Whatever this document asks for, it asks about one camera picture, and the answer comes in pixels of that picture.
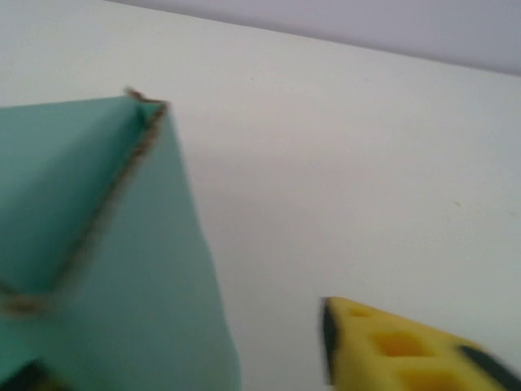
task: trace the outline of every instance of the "green cardboard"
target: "green cardboard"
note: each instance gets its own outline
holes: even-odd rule
[[[100,205],[102,214],[112,209],[88,232],[96,240],[87,240],[81,272],[58,289],[54,305],[4,316],[0,327],[0,343],[4,332],[14,333],[72,389],[239,389],[237,355],[168,116],[119,196],[104,199],[162,105],[125,96],[0,110],[0,280],[9,289],[58,289],[56,276],[85,225]]]

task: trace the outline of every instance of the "torn edge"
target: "torn edge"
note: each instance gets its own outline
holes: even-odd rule
[[[132,88],[126,88],[125,93],[141,103],[157,103],[160,106],[152,118],[145,124],[141,138],[129,155],[126,162],[116,172],[110,187],[107,189],[92,218],[85,224],[82,233],[72,244],[71,255],[65,258],[61,269],[56,275],[53,288],[48,293],[26,294],[15,290],[9,284],[0,280],[0,293],[5,297],[0,312],[13,318],[36,315],[49,310],[58,294],[71,285],[77,278],[78,271],[90,261],[90,250],[101,237],[104,228],[110,222],[113,210],[127,184],[140,167],[143,158],[154,147],[160,134],[161,121],[166,117],[168,104],[163,100],[147,99],[143,94]]]

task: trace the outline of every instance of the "yellow object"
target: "yellow object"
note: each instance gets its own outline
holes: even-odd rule
[[[325,333],[335,328],[328,347],[335,391],[505,391],[521,384],[469,340],[343,298],[326,299],[325,311]]]

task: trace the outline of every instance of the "sponge hole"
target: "sponge hole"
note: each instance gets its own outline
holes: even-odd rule
[[[382,332],[374,334],[372,340],[384,356],[432,356],[430,350],[408,332]]]
[[[408,391],[463,391],[455,376],[446,371],[402,371],[398,376]]]

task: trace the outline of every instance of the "green paper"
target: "green paper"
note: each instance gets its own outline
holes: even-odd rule
[[[2,281],[25,292],[52,288],[159,106],[121,97],[0,110]],[[238,359],[168,118],[110,220],[57,310],[3,326],[76,390],[238,390]]]

